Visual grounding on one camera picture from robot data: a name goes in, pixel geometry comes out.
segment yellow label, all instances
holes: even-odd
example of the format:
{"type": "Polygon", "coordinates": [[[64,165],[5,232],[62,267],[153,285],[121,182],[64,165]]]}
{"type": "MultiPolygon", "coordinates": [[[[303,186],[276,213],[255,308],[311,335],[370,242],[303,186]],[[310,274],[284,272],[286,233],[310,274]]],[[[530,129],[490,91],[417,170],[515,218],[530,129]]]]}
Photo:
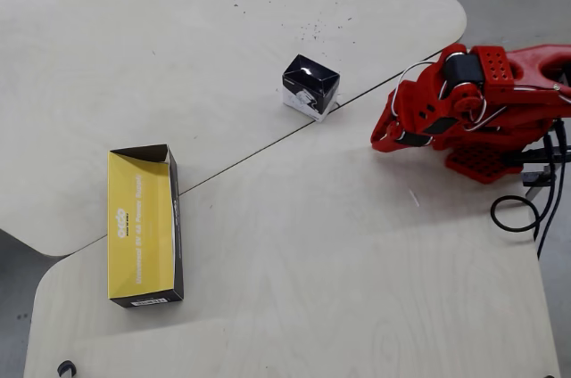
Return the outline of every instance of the yellow label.
{"type": "Polygon", "coordinates": [[[109,152],[107,167],[109,298],[172,289],[169,164],[109,152]]]}

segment small box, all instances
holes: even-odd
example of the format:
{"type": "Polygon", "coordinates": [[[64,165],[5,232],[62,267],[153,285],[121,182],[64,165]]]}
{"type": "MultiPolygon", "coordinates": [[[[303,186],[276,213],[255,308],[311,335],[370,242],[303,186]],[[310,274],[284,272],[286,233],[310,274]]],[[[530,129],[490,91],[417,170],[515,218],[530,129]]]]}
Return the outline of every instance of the small box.
{"type": "Polygon", "coordinates": [[[168,145],[107,157],[107,288],[122,307],[184,298],[177,163],[168,145]]]}
{"type": "Polygon", "coordinates": [[[286,105],[321,122],[331,111],[337,97],[338,73],[298,55],[282,77],[286,105]]]}

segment black cube box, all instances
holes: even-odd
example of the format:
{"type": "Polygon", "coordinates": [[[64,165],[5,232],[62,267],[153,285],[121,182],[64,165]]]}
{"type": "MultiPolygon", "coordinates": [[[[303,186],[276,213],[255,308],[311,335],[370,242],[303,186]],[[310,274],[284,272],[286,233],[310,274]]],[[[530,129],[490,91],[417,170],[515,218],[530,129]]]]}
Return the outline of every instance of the black cube box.
{"type": "Polygon", "coordinates": [[[340,78],[331,69],[298,55],[282,76],[284,104],[321,122],[335,103],[340,78]]]}

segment light wood surface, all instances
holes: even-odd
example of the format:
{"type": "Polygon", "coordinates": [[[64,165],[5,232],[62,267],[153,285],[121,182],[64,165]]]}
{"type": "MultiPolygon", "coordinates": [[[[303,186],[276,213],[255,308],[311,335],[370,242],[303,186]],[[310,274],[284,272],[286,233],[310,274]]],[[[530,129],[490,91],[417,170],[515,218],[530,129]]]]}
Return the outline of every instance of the light wood surface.
{"type": "Polygon", "coordinates": [[[0,226],[47,255],[105,234],[106,152],[168,143],[185,191],[310,122],[302,53],[340,103],[457,40],[455,0],[0,0],[0,226]]]}
{"type": "Polygon", "coordinates": [[[71,359],[82,378],[559,378],[531,235],[489,218],[517,177],[485,186],[443,153],[373,151],[392,87],[182,196],[183,302],[107,300],[106,240],[55,265],[24,377],[71,359]]]}

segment black cable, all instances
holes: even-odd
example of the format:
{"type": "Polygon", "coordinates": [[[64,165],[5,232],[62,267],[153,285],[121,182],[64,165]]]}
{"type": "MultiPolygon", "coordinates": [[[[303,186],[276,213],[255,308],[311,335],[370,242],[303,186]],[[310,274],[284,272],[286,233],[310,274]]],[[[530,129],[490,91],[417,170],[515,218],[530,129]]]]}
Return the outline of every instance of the black cable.
{"type": "Polygon", "coordinates": [[[547,232],[550,230],[551,221],[553,220],[553,217],[557,212],[559,203],[561,202],[561,195],[563,194],[563,180],[565,179],[565,164],[567,160],[567,135],[565,133],[565,127],[563,121],[561,119],[558,119],[555,122],[555,134],[559,142],[559,151],[561,153],[561,174],[559,175],[559,189],[557,192],[557,199],[555,200],[555,205],[553,206],[553,210],[551,211],[550,214],[550,218],[547,219],[547,224],[545,224],[545,227],[543,228],[542,239],[539,241],[539,248],[537,249],[538,258],[542,255],[545,236],[547,235],[547,232]]]}
{"type": "MultiPolygon", "coordinates": [[[[558,189],[557,199],[555,200],[555,205],[553,206],[553,210],[551,211],[551,214],[550,214],[550,217],[547,221],[547,224],[546,224],[545,228],[543,229],[542,238],[540,240],[540,245],[539,245],[539,248],[537,251],[537,257],[538,258],[540,257],[540,255],[542,253],[543,243],[545,242],[545,237],[547,235],[547,232],[549,231],[551,221],[553,220],[553,217],[555,216],[555,212],[557,211],[557,208],[559,207],[559,202],[561,201],[561,195],[563,193],[563,180],[565,178],[565,161],[567,158],[567,138],[565,135],[565,128],[564,128],[563,121],[561,119],[557,119],[554,126],[555,126],[555,130],[556,130],[557,138],[559,141],[559,150],[561,151],[561,157],[562,157],[561,177],[559,180],[559,189],[558,189]]],[[[494,201],[491,208],[490,208],[490,216],[492,217],[492,221],[494,224],[496,224],[498,227],[500,227],[501,229],[503,229],[504,231],[507,231],[509,233],[523,233],[525,231],[529,231],[530,229],[533,229],[534,230],[534,241],[537,240],[537,235],[539,234],[541,222],[545,219],[545,217],[547,216],[547,214],[550,211],[551,204],[553,203],[553,196],[555,194],[555,162],[553,159],[553,154],[554,154],[553,142],[551,141],[551,136],[549,135],[549,133],[546,133],[543,136],[543,146],[545,147],[545,153],[547,155],[547,160],[548,160],[549,166],[550,166],[551,179],[550,179],[549,197],[547,199],[547,203],[545,204],[545,208],[543,209],[542,214],[540,215],[539,210],[535,207],[535,205],[531,201],[529,201],[529,200],[527,200],[527,198],[521,197],[519,195],[504,195],[504,196],[498,198],[496,201],[494,201]],[[512,226],[507,226],[507,225],[502,224],[496,216],[496,209],[504,201],[519,201],[519,202],[524,203],[533,212],[535,221],[532,222],[530,225],[521,226],[521,227],[512,227],[512,226]]]]}

